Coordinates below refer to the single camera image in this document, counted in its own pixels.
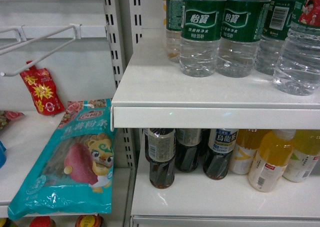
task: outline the white shelf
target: white shelf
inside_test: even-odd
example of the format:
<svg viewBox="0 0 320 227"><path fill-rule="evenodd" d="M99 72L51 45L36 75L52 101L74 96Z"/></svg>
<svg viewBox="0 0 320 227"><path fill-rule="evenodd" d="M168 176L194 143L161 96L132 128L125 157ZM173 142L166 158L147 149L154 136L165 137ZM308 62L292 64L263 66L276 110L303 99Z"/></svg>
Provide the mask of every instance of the white shelf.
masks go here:
<svg viewBox="0 0 320 227"><path fill-rule="evenodd" d="M254 71L196 78L170 62L159 38L141 38L112 99L116 128L320 129L320 89L295 96Z"/></svg>
<svg viewBox="0 0 320 227"><path fill-rule="evenodd" d="M153 187L149 163L140 152L132 220L139 226L202 227L318 227L320 226L320 165L301 183L281 178L276 188L263 193L252 188L247 175L229 172L212 180L197 169L183 173L175 169L167 189Z"/></svg>
<svg viewBox="0 0 320 227"><path fill-rule="evenodd" d="M25 116L9 123L1 130L0 140L7 148L7 160L0 168L0 217L7 217L7 209L27 174L38 159L50 136L60 123L63 113L55 117L43 116L36 111L23 111ZM112 187L112 214L104 214L109 227L123 226L126 218L130 168L115 168ZM50 214L58 226L71 227L79 213ZM18 226L29 226L33 217L23 217Z"/></svg>

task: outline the barcode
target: barcode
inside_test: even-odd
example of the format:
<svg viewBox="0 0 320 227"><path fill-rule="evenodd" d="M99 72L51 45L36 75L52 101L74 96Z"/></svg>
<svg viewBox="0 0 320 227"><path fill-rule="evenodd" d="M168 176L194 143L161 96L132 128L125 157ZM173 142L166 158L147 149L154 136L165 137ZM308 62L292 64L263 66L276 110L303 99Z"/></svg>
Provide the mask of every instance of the barcode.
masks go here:
<svg viewBox="0 0 320 227"><path fill-rule="evenodd" d="M269 28L282 31L289 13L288 7L275 6Z"/></svg>
<svg viewBox="0 0 320 227"><path fill-rule="evenodd" d="M258 179L258 186L263 186L264 185L264 183L265 183L265 179L264 178L261 178L261 177L259 177L259 179Z"/></svg>
<svg viewBox="0 0 320 227"><path fill-rule="evenodd" d="M306 172L304 173L304 175L302 176L302 178L307 178L307 177L309 176L310 172L311 172L311 171L306 171Z"/></svg>
<svg viewBox="0 0 320 227"><path fill-rule="evenodd" d="M153 159L156 158L156 148L156 146L149 144L149 156Z"/></svg>

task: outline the cartoon character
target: cartoon character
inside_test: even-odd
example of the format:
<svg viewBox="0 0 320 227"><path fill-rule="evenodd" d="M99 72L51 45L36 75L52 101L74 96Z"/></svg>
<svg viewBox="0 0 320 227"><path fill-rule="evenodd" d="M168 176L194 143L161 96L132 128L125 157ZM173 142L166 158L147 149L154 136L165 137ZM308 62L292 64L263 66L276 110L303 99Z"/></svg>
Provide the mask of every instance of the cartoon character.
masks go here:
<svg viewBox="0 0 320 227"><path fill-rule="evenodd" d="M84 144L74 143L64 159L64 173L73 180L88 183L94 192L102 193L112 183L114 152L112 140L105 133L91 136Z"/></svg>
<svg viewBox="0 0 320 227"><path fill-rule="evenodd" d="M102 187L107 188L111 185L112 172L110 169L114 164L114 152L111 149L112 140L105 133L93 135L85 141L88 146L92 161L92 170L97 175L97 182L89 184L94 192L103 192Z"/></svg>

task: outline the green label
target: green label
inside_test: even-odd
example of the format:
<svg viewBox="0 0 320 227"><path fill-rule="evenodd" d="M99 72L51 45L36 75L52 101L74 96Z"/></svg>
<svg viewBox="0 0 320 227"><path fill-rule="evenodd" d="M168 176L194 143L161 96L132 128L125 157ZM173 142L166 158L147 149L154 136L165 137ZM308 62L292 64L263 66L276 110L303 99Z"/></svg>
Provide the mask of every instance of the green label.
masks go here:
<svg viewBox="0 0 320 227"><path fill-rule="evenodd" d="M221 36L224 0L183 0L181 36L194 41L216 41Z"/></svg>
<svg viewBox="0 0 320 227"><path fill-rule="evenodd" d="M226 2L221 36L238 42L261 39L269 1L228 0Z"/></svg>
<svg viewBox="0 0 320 227"><path fill-rule="evenodd" d="M292 21L320 29L320 0L296 0Z"/></svg>
<svg viewBox="0 0 320 227"><path fill-rule="evenodd" d="M181 30L183 0L166 0L166 29L169 31Z"/></svg>
<svg viewBox="0 0 320 227"><path fill-rule="evenodd" d="M284 41L291 27L294 8L294 0L271 0L263 34L267 37Z"/></svg>

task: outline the red snack bag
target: red snack bag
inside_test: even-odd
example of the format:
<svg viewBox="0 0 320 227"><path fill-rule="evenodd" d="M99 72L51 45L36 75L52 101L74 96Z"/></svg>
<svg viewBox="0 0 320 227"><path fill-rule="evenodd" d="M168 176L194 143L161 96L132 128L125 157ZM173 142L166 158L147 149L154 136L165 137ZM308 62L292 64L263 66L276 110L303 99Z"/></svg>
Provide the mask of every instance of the red snack bag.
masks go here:
<svg viewBox="0 0 320 227"><path fill-rule="evenodd" d="M56 85L46 68L37 69L33 65L21 72L20 76L28 88L39 114L51 116L65 111L65 107L57 95Z"/></svg>

